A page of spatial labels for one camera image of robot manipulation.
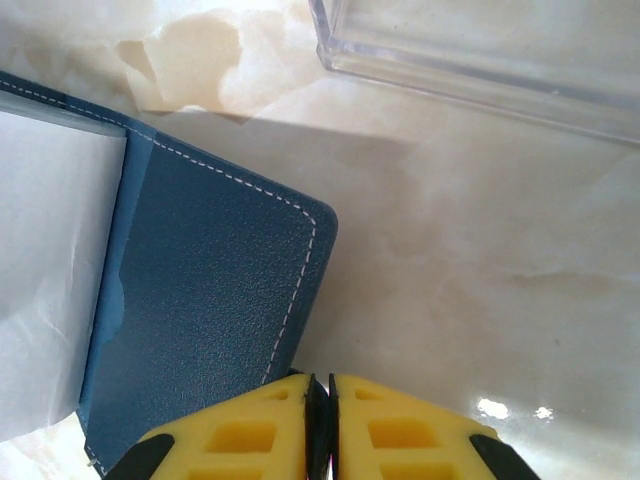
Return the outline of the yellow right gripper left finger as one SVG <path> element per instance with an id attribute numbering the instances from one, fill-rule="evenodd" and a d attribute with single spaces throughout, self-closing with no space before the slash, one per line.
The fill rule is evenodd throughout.
<path id="1" fill-rule="evenodd" d="M 326 480 L 331 402 L 293 374 L 147 432 L 106 480 Z"/>

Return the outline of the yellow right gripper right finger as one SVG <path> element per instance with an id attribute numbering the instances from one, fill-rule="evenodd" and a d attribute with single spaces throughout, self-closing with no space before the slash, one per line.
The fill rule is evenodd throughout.
<path id="1" fill-rule="evenodd" d="M 370 380 L 329 376 L 333 480 L 541 480 L 497 432 Z"/>

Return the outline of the blue leather card holder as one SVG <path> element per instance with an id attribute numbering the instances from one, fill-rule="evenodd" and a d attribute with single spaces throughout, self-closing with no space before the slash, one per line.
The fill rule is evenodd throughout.
<path id="1" fill-rule="evenodd" d="M 101 480 L 155 426 L 285 377 L 330 207 L 0 71 L 0 441 L 76 414 Z"/>

